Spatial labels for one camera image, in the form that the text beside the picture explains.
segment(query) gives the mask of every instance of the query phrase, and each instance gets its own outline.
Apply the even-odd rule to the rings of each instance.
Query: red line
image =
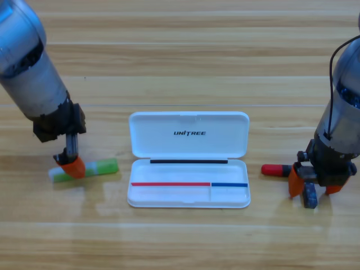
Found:
[[[135,182],[131,183],[132,186],[167,186],[167,187],[175,187],[175,186],[206,186],[210,187],[210,183],[208,182]]]

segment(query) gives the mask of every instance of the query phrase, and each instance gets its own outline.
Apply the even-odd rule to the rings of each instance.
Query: green highlighter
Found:
[[[85,163],[85,177],[100,176],[102,174],[116,173],[119,171],[117,159],[102,159]],[[49,170],[49,177],[53,183],[76,180],[64,172],[61,167]]]

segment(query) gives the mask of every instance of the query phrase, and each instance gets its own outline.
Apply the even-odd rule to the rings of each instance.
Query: wood grain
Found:
[[[40,144],[16,108],[0,108],[0,257],[3,269],[357,268],[356,177],[316,211],[287,198],[287,183],[260,175],[263,163],[292,163],[313,136],[322,108],[197,107],[240,110],[251,119],[247,164],[252,192],[242,210],[135,209],[127,204],[128,117],[174,107],[85,107],[85,161],[116,156],[120,172],[51,185],[46,171],[62,139]],[[193,107],[182,107],[192,110]]]
[[[41,144],[1,88],[1,270],[360,269],[358,176],[332,196],[317,187],[310,210],[288,198],[286,179],[260,173],[264,163],[293,163],[313,138],[330,56],[358,34],[358,0],[29,3],[85,112],[82,158],[116,157],[120,172],[52,185],[64,137]],[[248,114],[247,208],[128,205],[137,159],[128,118],[174,110]]]
[[[354,11],[357,0],[29,0],[38,12]]]
[[[326,105],[325,76],[63,76],[81,105]],[[0,87],[0,104],[13,101]]]

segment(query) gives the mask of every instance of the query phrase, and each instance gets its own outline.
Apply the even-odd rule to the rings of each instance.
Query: blue line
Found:
[[[246,183],[211,183],[212,187],[248,187]]]

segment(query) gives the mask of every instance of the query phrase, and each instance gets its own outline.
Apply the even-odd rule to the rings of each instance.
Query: open lid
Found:
[[[249,117],[238,111],[136,112],[132,151],[139,158],[240,158],[248,147]]]

